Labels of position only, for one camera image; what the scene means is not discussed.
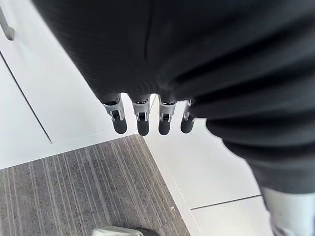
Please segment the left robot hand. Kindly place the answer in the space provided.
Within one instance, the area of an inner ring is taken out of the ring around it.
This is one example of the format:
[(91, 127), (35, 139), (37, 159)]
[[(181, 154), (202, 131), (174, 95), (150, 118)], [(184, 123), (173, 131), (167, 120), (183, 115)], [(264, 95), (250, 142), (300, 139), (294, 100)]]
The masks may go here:
[(312, 0), (35, 0), (113, 119), (119, 93), (189, 102), (250, 166), (276, 236), (315, 233)]

